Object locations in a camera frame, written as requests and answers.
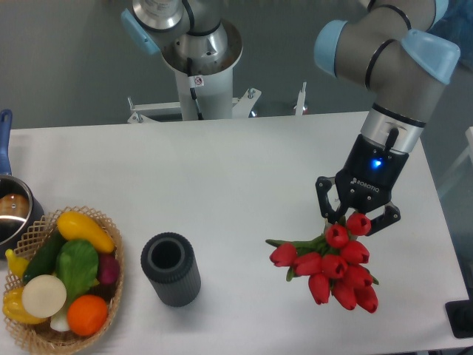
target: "tulip flower head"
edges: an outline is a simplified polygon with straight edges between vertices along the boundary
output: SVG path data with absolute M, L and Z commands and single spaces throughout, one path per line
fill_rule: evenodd
M 327 254 L 322 258 L 322 271 L 330 279 L 341 279 L 347 268 L 347 262 L 339 255 Z
M 355 291 L 342 281 L 337 281 L 333 286 L 332 295 L 340 302 L 340 304 L 348 311 L 352 311 L 356 307 Z
M 309 253 L 294 260 L 294 272 L 298 276 L 310 276 L 322 272 L 322 257 L 319 253 Z
M 309 289 L 313 299 L 318 305 L 328 303 L 330 296 L 330 281 L 323 274 L 315 274 L 309 277 Z
M 378 309 L 378 298 L 372 286 L 355 289 L 356 302 L 363 309 L 370 313 L 375 313 Z
M 347 228 L 353 235 L 367 235 L 371 230 L 371 220 L 364 214 L 355 212 L 348 217 Z
M 340 256 L 351 264 L 366 264 L 370 260 L 370 252 L 357 240 L 351 240 L 340 250 Z
M 291 266 L 296 258 L 297 250 L 291 243 L 282 244 L 269 256 L 269 260 L 278 267 Z
M 345 285 L 353 288 L 363 288 L 372 284 L 372 276 L 360 265 L 348 265 L 342 280 Z
M 348 232 L 345 227 L 334 224 L 325 232 L 325 238 L 329 246 L 343 248 L 348 243 Z

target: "blue led light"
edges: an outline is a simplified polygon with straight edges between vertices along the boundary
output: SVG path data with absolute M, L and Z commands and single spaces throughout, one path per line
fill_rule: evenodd
M 383 165 L 383 161 L 381 159 L 373 159 L 371 160 L 371 167 L 373 169 L 377 169 L 379 168 L 380 166 Z

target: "robotiq logo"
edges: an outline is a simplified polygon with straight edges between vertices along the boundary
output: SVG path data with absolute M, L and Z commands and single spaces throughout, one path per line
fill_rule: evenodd
M 358 180 L 356 177 L 353 178 L 353 180 L 350 181 L 351 185 L 360 185 L 363 187 L 366 187 L 369 190 L 373 190 L 374 192 L 379 192 L 379 188 L 373 185 L 369 185 L 368 183 L 365 183 L 361 180 Z

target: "yellow squash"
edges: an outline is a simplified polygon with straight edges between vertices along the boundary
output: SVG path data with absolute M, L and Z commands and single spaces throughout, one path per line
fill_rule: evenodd
M 37 318 L 29 314 L 24 310 L 23 302 L 21 301 L 21 295 L 23 294 L 23 288 L 15 288 L 8 292 L 3 297 L 3 314 L 10 318 L 24 324 L 39 324 L 46 322 L 47 318 Z
M 5 257 L 7 257 L 8 268 L 12 271 L 12 274 L 21 279 L 30 262 L 23 257 L 17 257 L 12 249 L 5 252 Z
M 58 230 L 66 240 L 88 240 L 99 253 L 115 250 L 113 239 L 89 216 L 75 211 L 64 212 L 57 220 Z

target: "tulip bouquet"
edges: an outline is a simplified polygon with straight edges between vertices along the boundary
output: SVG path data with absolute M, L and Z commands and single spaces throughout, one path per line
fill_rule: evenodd
M 271 262 L 289 267 L 286 280 L 308 276 L 309 289 L 318 305 L 328 303 L 330 293 L 349 311 L 360 305 L 370 313 L 378 307 L 372 284 L 377 279 L 361 264 L 367 264 L 370 253 L 357 237 L 366 235 L 371 221 L 355 212 L 346 220 L 327 227 L 324 233 L 310 241 L 266 240 L 275 246 Z

